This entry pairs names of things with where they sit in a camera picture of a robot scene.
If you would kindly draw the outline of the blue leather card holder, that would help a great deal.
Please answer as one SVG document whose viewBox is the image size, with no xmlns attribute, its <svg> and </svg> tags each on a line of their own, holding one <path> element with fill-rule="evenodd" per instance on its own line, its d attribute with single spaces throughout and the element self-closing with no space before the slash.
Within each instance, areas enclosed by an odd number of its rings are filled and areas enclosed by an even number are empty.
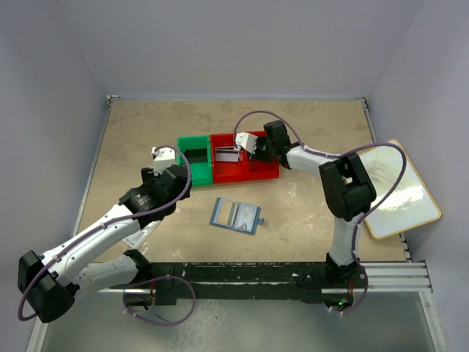
<svg viewBox="0 0 469 352">
<path fill-rule="evenodd" d="M 215 201 L 212 215 L 210 217 L 210 225 L 214 227 L 219 227 L 226 230 L 231 230 L 234 232 L 240 232 L 248 235 L 254 235 L 256 233 L 257 227 L 262 226 L 265 223 L 264 218 L 261 216 L 261 208 L 259 207 L 256 225 L 254 226 L 253 232 L 244 232 L 241 230 L 236 230 L 233 227 L 235 221 L 235 215 L 237 212 L 237 206 L 239 203 L 231 199 L 218 197 Z"/>
</svg>

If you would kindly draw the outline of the green bin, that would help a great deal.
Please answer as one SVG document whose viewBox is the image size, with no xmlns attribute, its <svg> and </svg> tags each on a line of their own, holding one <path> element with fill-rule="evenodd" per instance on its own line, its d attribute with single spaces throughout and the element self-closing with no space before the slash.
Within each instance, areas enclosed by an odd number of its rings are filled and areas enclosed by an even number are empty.
<svg viewBox="0 0 469 352">
<path fill-rule="evenodd" d="M 213 183 L 213 172 L 210 137 L 208 135 L 179 137 L 177 147 L 183 154 L 187 149 L 207 148 L 209 157 L 207 163 L 190 164 L 191 179 L 193 186 L 211 185 Z"/>
</svg>

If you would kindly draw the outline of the aluminium frame rail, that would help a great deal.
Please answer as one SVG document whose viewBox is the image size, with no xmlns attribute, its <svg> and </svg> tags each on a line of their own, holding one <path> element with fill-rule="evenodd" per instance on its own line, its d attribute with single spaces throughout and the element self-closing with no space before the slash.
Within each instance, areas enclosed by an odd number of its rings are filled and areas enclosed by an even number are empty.
<svg viewBox="0 0 469 352">
<path fill-rule="evenodd" d="M 425 263 L 364 263 L 362 266 L 368 277 L 367 288 L 375 292 L 418 292 L 432 289 Z M 133 293 L 149 290 L 125 289 L 115 280 L 101 283 L 98 288 L 99 290 L 123 289 Z M 364 289 L 357 289 L 354 293 L 363 291 Z"/>
</svg>

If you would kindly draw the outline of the red bin right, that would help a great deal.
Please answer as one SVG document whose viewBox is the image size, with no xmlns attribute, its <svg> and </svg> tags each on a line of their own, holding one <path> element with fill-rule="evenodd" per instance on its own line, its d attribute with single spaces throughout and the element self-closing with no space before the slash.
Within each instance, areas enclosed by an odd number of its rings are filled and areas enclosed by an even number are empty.
<svg viewBox="0 0 469 352">
<path fill-rule="evenodd" d="M 256 136 L 264 136 L 263 132 L 252 133 Z M 250 159 L 248 153 L 245 150 L 241 150 L 243 161 L 247 161 L 247 171 L 244 175 L 247 176 L 247 180 L 269 180 L 278 178 L 279 176 L 279 165 L 275 162 L 263 162 L 258 160 Z"/>
</svg>

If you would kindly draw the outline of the red bin middle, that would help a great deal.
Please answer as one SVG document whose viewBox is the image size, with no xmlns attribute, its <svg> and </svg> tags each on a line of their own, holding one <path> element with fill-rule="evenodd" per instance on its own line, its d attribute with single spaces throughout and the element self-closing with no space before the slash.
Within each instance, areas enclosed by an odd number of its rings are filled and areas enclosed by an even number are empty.
<svg viewBox="0 0 469 352">
<path fill-rule="evenodd" d="M 215 160 L 215 148 L 235 146 L 231 133 L 210 134 L 212 172 L 214 183 L 236 183 L 247 180 L 244 172 L 247 171 L 247 161 L 243 161 L 240 151 L 240 160 L 237 163 L 217 162 Z"/>
</svg>

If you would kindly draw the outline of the silver VIP card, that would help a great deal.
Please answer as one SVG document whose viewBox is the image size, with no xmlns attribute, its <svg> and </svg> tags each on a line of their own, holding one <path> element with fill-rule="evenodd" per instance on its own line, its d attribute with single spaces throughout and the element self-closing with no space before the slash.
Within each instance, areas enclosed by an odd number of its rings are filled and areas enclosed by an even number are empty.
<svg viewBox="0 0 469 352">
<path fill-rule="evenodd" d="M 249 205 L 246 203 L 239 203 L 237 212 L 234 218 L 233 227 L 236 230 L 244 232 L 253 232 L 256 225 L 256 218 L 259 207 L 256 205 Z"/>
</svg>

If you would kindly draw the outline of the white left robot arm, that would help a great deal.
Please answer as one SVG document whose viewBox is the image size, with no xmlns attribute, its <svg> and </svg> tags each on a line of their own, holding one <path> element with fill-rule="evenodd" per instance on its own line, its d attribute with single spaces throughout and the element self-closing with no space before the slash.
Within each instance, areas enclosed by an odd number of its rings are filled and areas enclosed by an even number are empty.
<svg viewBox="0 0 469 352">
<path fill-rule="evenodd" d="M 95 259 L 121 240 L 149 225 L 158 226 L 179 200 L 190 196 L 191 174 L 172 164 L 161 172 L 144 168 L 142 184 L 129 189 L 94 224 L 42 254 L 30 250 L 18 262 L 21 303 L 33 317 L 50 323 L 63 316 L 75 300 L 99 290 L 123 285 L 143 287 L 153 276 L 150 261 L 137 249 L 113 260 Z"/>
</svg>

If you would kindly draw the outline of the red bin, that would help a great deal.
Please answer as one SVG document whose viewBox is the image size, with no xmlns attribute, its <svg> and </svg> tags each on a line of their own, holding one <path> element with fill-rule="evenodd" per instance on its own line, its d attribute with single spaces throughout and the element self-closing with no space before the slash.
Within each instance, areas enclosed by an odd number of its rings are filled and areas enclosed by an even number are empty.
<svg viewBox="0 0 469 352">
<path fill-rule="evenodd" d="M 235 146 L 231 133 L 210 134 L 212 172 L 214 183 L 236 183 L 247 180 L 244 172 L 247 171 L 247 161 L 243 161 L 240 151 L 240 160 L 237 163 L 217 162 L 215 160 L 215 148 Z"/>
<path fill-rule="evenodd" d="M 263 132 L 252 133 L 256 136 L 264 136 Z M 248 153 L 245 150 L 241 150 L 243 161 L 247 161 L 247 171 L 244 175 L 247 176 L 247 180 L 269 180 L 278 178 L 279 176 L 279 165 L 275 162 L 263 162 L 258 160 L 250 159 Z"/>
</svg>

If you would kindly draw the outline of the silver card in bin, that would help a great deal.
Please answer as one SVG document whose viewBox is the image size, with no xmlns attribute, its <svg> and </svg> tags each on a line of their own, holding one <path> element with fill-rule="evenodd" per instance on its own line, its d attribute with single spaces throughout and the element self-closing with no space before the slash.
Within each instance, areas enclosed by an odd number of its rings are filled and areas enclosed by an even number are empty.
<svg viewBox="0 0 469 352">
<path fill-rule="evenodd" d="M 237 163 L 240 160 L 240 150 L 234 146 L 216 147 L 215 160 L 217 162 Z"/>
</svg>

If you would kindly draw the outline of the white plastic card packet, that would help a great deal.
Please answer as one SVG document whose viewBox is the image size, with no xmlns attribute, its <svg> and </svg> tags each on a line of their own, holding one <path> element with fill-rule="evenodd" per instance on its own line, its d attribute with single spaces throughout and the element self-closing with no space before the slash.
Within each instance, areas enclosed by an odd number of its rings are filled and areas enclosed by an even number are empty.
<svg viewBox="0 0 469 352">
<path fill-rule="evenodd" d="M 151 234 L 155 231 L 158 225 L 158 221 L 148 224 L 144 229 L 139 230 L 138 232 L 135 232 L 134 234 L 122 239 L 122 242 L 131 249 L 139 249 L 148 239 L 148 237 L 151 236 Z"/>
</svg>

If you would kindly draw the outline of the black card in bin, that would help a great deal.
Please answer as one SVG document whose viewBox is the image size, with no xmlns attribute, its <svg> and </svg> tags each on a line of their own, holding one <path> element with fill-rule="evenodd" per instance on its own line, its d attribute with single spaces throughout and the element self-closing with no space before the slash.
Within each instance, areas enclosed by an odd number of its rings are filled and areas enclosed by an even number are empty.
<svg viewBox="0 0 469 352">
<path fill-rule="evenodd" d="M 207 148 L 187 149 L 184 155 L 190 164 L 207 163 L 209 158 Z"/>
</svg>

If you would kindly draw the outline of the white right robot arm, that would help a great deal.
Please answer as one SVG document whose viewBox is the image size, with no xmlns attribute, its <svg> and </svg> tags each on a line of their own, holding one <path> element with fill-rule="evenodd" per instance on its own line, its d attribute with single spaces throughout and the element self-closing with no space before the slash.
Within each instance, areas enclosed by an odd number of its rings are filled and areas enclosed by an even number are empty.
<svg viewBox="0 0 469 352">
<path fill-rule="evenodd" d="M 250 158 L 274 161 L 285 169 L 299 170 L 321 180 L 326 205 L 334 216 L 333 242 L 327 261 L 326 279 L 334 287 L 342 287 L 352 278 L 350 265 L 356 261 L 359 220 L 376 199 L 374 185 L 357 150 L 342 155 L 329 154 L 291 142 L 286 124 L 275 120 L 264 124 L 263 136 L 237 133 L 237 149 Z"/>
</svg>

